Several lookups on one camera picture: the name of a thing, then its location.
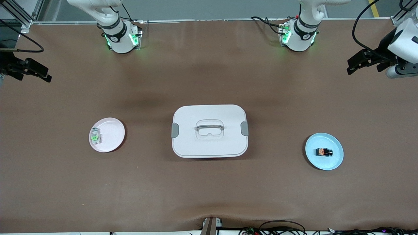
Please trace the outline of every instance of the blue plate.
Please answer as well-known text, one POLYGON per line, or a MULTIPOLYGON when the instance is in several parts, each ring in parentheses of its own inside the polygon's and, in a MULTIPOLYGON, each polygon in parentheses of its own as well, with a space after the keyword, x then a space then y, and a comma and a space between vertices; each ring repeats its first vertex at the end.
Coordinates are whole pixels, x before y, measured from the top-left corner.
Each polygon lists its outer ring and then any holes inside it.
POLYGON ((321 170, 334 170, 342 163, 344 151, 340 142, 330 134, 316 133, 309 137, 305 145, 306 156, 309 161, 321 170), (317 148, 332 149, 332 156, 317 156, 317 148))

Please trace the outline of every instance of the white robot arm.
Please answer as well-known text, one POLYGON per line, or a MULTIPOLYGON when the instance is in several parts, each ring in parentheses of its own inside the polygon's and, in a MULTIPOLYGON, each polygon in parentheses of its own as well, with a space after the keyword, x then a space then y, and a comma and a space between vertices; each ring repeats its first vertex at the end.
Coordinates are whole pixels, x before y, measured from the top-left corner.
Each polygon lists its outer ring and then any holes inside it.
POLYGON ((304 51, 313 43, 316 30, 324 18, 321 5, 342 5, 351 0, 299 0, 301 12, 297 19, 285 23, 280 41, 293 51, 304 51))
POLYGON ((347 72, 377 64, 389 78, 418 76, 418 8, 411 10, 374 50, 362 49, 347 62, 347 72))
POLYGON ((67 0, 69 4, 86 12, 104 31, 107 43, 114 52, 127 53, 138 48, 142 29, 138 30, 127 20, 122 20, 119 14, 111 9, 122 4, 122 0, 67 0))

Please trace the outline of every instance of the yellow floor line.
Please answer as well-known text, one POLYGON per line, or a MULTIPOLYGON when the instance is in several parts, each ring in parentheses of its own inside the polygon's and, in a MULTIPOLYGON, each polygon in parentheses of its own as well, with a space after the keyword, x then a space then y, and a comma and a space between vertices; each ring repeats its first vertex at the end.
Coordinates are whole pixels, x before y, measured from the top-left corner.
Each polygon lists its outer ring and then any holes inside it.
POLYGON ((372 9, 372 13, 374 17, 380 17, 379 13, 377 12, 376 4, 373 4, 370 8, 372 9))

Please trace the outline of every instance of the box lid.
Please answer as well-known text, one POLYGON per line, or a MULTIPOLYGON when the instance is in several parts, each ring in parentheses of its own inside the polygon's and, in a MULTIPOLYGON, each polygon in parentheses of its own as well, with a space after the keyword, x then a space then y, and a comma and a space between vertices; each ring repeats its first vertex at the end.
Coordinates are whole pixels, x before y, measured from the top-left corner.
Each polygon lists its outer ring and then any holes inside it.
POLYGON ((237 105, 183 106, 174 113, 171 137, 180 157, 240 156, 248 147, 245 111, 237 105))

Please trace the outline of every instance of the cable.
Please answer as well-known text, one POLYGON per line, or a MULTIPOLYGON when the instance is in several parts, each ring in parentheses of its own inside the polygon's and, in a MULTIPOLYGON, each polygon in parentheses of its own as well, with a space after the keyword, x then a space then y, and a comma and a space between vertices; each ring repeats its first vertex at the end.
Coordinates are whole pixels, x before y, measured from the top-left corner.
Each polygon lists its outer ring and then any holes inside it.
POLYGON ((275 32, 275 33, 277 33, 277 34, 280 34, 280 35, 285 35, 284 33, 282 33, 282 32, 278 32, 278 31, 276 31, 276 30, 274 30, 273 29, 273 26, 274 27, 279 27, 279 25, 276 25, 276 24, 272 24, 272 23, 270 23, 270 21, 268 20, 268 18, 266 17, 265 18, 265 20, 263 20, 262 18, 260 18, 260 17, 258 17, 258 16, 253 16, 253 17, 251 17, 251 19, 258 19, 258 20, 260 20, 261 22, 263 22, 264 24, 268 24, 269 26, 270 26, 270 28, 271 28, 271 30, 273 30, 273 32, 275 32))
POLYGON ((418 233, 418 230, 403 230, 397 227, 379 227, 372 230, 350 230, 350 231, 335 231, 333 235, 369 235, 375 232, 385 232, 391 235, 414 235, 418 233))
POLYGON ((398 13, 396 13, 396 15, 393 16, 393 18, 395 19, 401 12, 402 12, 402 10, 400 10, 398 13))
POLYGON ((35 51, 35 50, 22 50, 22 49, 15 49, 14 51, 18 51, 18 52, 29 52, 29 53, 40 53, 40 52, 43 52, 44 51, 44 48, 39 43, 37 43, 35 40, 29 38, 25 34, 23 34, 23 33, 19 32, 18 30, 14 29, 12 26, 10 26, 9 24, 7 24, 6 22, 4 22, 1 19, 0 19, 0 22, 2 24, 4 24, 5 26, 9 27, 10 29, 12 29, 13 31, 17 32, 18 34, 22 35, 23 37, 27 38, 29 41, 33 42, 34 44, 36 44, 40 48, 40 50, 37 50, 37 51, 35 51))
MULTIPOLYGON (((415 2, 414 4, 412 4, 411 8, 414 8, 416 5, 418 4, 418 2, 415 2)), ((399 17, 399 19, 401 19, 402 17, 404 17, 406 14, 408 13, 408 11, 405 11, 401 17, 399 17)))
POLYGON ((128 17, 129 17, 130 21, 132 21, 132 18, 131 18, 131 16, 129 15, 128 10, 126 9, 125 5, 123 5, 123 3, 122 3, 122 6, 123 6, 123 9, 125 9, 126 14, 128 14, 128 17))
POLYGON ((5 42, 5 41, 15 41, 15 42, 17 42, 16 39, 5 39, 5 40, 1 40, 0 42, 5 42))
POLYGON ((390 59, 388 59, 388 58, 386 58, 386 57, 384 57, 384 56, 382 56, 382 55, 380 55, 379 53, 377 53, 377 52, 375 52, 374 50, 372 50, 370 47, 368 47, 368 46, 366 46, 366 45, 364 45, 364 44, 362 44, 359 40, 357 40, 357 38, 356 38, 356 35, 355 35, 355 31, 356 31, 356 27, 357 27, 357 23, 359 22, 359 19, 360 19, 360 17, 371 7, 371 6, 373 6, 375 3, 377 3, 377 2, 379 2, 380 0, 374 0, 373 2, 371 2, 365 9, 363 9, 362 11, 361 11, 361 13, 359 14, 359 16, 357 16, 357 19, 356 19, 356 21, 354 22, 354 25, 353 25, 353 31, 352 31, 352 36, 353 36, 353 39, 354 39, 354 41, 357 43, 357 44, 359 44, 361 47, 363 47, 364 49, 367 49, 367 50, 369 50, 370 52, 372 52, 374 55, 376 55, 376 56, 378 56, 378 57, 380 57, 380 58, 382 58, 382 59, 384 59, 384 60, 390 60, 390 59))
POLYGON ((275 33, 277 33, 277 34, 279 34, 279 35, 285 35, 285 34, 284 34, 284 33, 282 33, 282 32, 278 32, 278 31, 274 30, 274 29, 273 29, 273 27, 271 26, 270 21, 268 21, 268 18, 267 18, 267 17, 265 18, 265 20, 267 21, 267 24, 270 26, 270 28, 271 28, 271 30, 273 30, 273 32, 275 32, 275 33))
POLYGON ((301 224, 299 224, 299 223, 297 223, 297 222, 290 221, 290 220, 270 220, 270 221, 267 221, 267 222, 262 223, 262 224, 258 227, 258 229, 261 229, 261 227, 262 227, 263 225, 266 225, 266 224, 269 224, 269 223, 275 223, 275 222, 283 222, 283 223, 291 223, 291 224, 299 225, 301 228, 303 228, 303 232, 304 232, 304 233, 306 233, 306 229, 305 229, 305 227, 304 227, 303 225, 301 225, 301 224))
MULTIPOLYGON (((267 21, 265 21, 265 20, 263 20, 262 18, 260 18, 260 17, 258 17, 258 16, 253 16, 253 17, 251 17, 250 19, 258 19, 258 20, 260 20, 261 22, 263 22, 264 24, 269 24, 269 23, 267 23, 267 21)), ((276 25, 276 24, 270 24, 271 26, 274 26, 274 27, 279 27, 279 25, 276 25)))
POLYGON ((406 4, 405 6, 403 6, 403 0, 400 0, 400 1, 399 1, 399 7, 400 7, 402 10, 404 10, 404 11, 411 11, 411 10, 413 10, 413 8, 406 8, 406 6, 407 6, 408 4, 406 4))
POLYGON ((124 20, 129 20, 129 21, 135 21, 135 20, 138 20, 138 19, 133 20, 133 19, 130 17, 129 12, 126 10, 126 8, 125 8, 125 6, 123 5, 123 3, 122 3, 122 6, 123 6, 123 8, 125 9, 126 13, 128 14, 129 18, 126 18, 126 17, 122 17, 122 16, 120 16, 120 15, 119 15, 119 11, 118 11, 118 10, 115 10, 112 6, 109 6, 109 7, 110 7, 110 9, 112 9, 112 11, 113 11, 113 12, 117 13, 121 19, 124 19, 124 20))

